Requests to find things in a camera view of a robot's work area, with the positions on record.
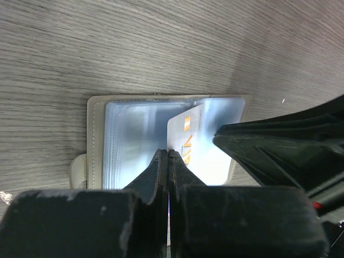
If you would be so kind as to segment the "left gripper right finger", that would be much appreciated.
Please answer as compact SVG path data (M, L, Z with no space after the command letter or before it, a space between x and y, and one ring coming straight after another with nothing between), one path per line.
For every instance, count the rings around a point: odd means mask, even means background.
M326 233L290 187L205 185L169 152L172 257L322 257Z

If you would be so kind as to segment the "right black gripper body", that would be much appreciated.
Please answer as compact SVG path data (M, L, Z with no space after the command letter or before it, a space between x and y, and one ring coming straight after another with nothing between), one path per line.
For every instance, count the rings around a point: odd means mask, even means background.
M309 197L329 243L325 257L343 257L343 177L324 183Z

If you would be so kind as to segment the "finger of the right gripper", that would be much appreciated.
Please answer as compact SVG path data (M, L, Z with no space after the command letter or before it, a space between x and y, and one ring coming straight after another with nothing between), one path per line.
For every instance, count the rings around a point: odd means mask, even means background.
M285 116L224 125L213 143L260 185L314 196L343 180L343 96Z

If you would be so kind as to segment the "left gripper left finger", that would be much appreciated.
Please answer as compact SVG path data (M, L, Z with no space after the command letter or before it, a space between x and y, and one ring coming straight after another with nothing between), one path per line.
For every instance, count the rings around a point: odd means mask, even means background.
M122 190L32 190L1 222L1 257L165 257L168 154Z

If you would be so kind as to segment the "white VIP card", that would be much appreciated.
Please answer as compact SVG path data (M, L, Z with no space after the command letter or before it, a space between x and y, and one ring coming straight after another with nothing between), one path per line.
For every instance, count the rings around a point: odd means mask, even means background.
M186 167L206 185L223 185L231 158L213 143L214 119L206 103L172 117L167 123L167 147L177 151Z

